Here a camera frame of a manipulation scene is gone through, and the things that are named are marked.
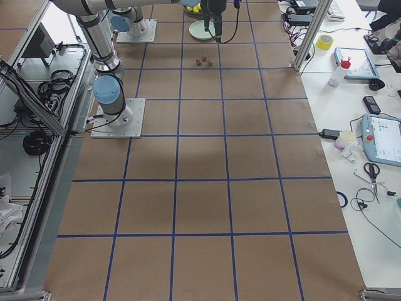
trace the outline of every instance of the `red bottle cap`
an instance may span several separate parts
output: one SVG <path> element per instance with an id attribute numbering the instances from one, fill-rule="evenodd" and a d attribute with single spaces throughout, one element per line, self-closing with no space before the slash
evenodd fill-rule
<path id="1" fill-rule="evenodd" d="M 341 67 L 343 67 L 344 69 L 349 69 L 351 67 L 350 60 L 351 60 L 351 58 L 348 58 L 347 61 L 341 59 Z"/>

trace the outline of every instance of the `tablet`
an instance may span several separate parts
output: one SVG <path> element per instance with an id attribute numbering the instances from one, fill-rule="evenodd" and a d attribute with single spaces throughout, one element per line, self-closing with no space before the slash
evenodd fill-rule
<path id="1" fill-rule="evenodd" d="M 369 161 L 401 167 L 401 119 L 366 114 L 361 130 Z"/>
<path id="2" fill-rule="evenodd" d="M 351 67 L 345 75 L 347 79 L 370 80 L 372 78 L 380 78 L 375 64 L 365 48 L 336 47 L 334 57 L 337 66 L 340 65 L 341 58 L 345 60 L 351 58 Z"/>

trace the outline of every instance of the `yellow tape roll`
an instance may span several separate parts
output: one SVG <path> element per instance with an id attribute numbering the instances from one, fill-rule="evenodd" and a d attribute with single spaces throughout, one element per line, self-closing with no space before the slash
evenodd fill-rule
<path id="1" fill-rule="evenodd" d="M 323 34 L 318 38 L 318 41 L 316 42 L 316 47 L 323 50 L 328 50 L 333 42 L 334 39 L 331 36 L 329 36 L 328 34 Z"/>

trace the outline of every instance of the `scissors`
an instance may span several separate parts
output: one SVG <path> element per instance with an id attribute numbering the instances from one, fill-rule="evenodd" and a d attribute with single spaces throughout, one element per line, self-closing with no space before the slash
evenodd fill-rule
<path id="1" fill-rule="evenodd" d="M 370 182 L 372 184 L 372 190 L 375 193 L 375 196 L 377 198 L 377 183 L 376 183 L 376 178 L 378 174 L 380 174 L 380 167 L 377 164 L 374 163 L 365 163 L 363 166 L 363 170 L 369 175 L 370 177 Z"/>

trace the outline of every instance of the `white table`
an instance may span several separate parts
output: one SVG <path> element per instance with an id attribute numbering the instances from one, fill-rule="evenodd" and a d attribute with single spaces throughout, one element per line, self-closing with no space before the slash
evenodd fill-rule
<path id="1" fill-rule="evenodd" d="M 321 26 L 322 30 L 370 28 L 354 0 L 337 1 L 341 10 L 346 14 L 346 21 L 334 23 L 325 20 Z M 337 88 L 327 84 L 331 73 L 336 68 L 333 56 L 334 48 L 336 46 L 347 46 L 368 49 L 363 40 L 363 35 L 366 33 L 363 30 L 330 33 L 334 37 L 334 44 L 328 51 L 317 48 L 313 60 L 302 75 L 302 81 L 318 130 L 324 128 L 350 130 L 350 120 L 368 113 L 362 102 L 362 97 L 366 95 L 375 97 L 383 113 L 401 117 L 401 98 L 398 94 L 391 97 L 395 90 L 401 90 L 401 74 L 396 73 L 391 66 L 378 68 L 380 78 L 387 85 L 392 85 L 391 89 L 386 87 L 380 91 L 372 92 L 366 83 L 355 83 L 353 81 L 346 81 Z M 384 55 L 372 55 L 372 58 L 376 64 L 388 63 Z M 359 122 L 354 122 L 353 128 L 358 135 L 360 133 Z M 370 187 L 369 183 L 353 174 L 354 170 L 357 169 L 359 175 L 369 180 L 363 171 L 363 164 L 367 162 L 367 158 L 361 149 L 353 151 L 356 157 L 356 162 L 353 164 L 340 155 L 340 151 L 333 147 L 332 141 L 322 139 L 321 143 L 337 191 L 345 193 L 351 200 L 359 188 Z M 396 202 L 398 198 L 401 198 L 401 168 L 384 164 L 379 164 L 379 166 L 381 173 L 378 182 L 385 182 L 386 187 L 389 190 L 396 191 L 398 197 L 387 196 L 386 190 L 379 186 L 380 204 L 377 202 L 369 203 L 364 212 L 391 239 L 401 243 L 401 208 L 397 206 Z M 353 210 L 348 205 L 343 209 L 343 214 L 365 285 L 371 288 L 401 288 L 401 249 L 370 225 L 361 212 Z"/>

